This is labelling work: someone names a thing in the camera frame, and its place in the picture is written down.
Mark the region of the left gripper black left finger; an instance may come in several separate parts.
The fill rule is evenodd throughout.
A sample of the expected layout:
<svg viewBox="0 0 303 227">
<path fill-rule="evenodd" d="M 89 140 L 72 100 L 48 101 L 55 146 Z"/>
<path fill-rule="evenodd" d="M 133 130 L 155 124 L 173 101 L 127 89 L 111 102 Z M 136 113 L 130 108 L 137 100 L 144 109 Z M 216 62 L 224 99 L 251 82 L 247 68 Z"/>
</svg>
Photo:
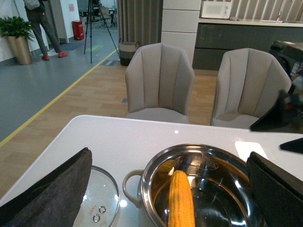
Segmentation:
<svg viewBox="0 0 303 227">
<path fill-rule="evenodd" d="M 2 227 L 71 227 L 80 210 L 92 167 L 84 148 L 0 208 Z"/>
</svg>

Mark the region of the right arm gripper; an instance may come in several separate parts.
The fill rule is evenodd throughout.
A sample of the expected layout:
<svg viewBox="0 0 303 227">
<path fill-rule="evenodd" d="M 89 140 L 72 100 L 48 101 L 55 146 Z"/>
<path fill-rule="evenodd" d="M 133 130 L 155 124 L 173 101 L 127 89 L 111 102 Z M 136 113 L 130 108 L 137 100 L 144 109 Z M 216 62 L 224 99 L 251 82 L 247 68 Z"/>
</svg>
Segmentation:
<svg viewBox="0 0 303 227">
<path fill-rule="evenodd" d="M 251 131 L 264 132 L 303 132 L 303 76 L 294 75 L 294 91 L 279 91 L 275 104 L 259 120 L 250 126 Z M 285 142 L 280 149 L 303 153 L 303 138 Z"/>
</svg>

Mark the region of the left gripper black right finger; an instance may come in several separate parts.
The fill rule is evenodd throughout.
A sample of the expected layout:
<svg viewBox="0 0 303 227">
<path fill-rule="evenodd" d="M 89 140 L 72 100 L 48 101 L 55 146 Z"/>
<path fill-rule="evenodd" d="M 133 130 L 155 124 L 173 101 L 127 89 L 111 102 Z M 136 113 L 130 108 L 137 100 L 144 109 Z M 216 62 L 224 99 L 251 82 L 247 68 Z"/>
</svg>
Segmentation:
<svg viewBox="0 0 303 227">
<path fill-rule="evenodd" d="M 256 152 L 247 159 L 250 187 L 269 227 L 303 225 L 303 182 Z"/>
</svg>

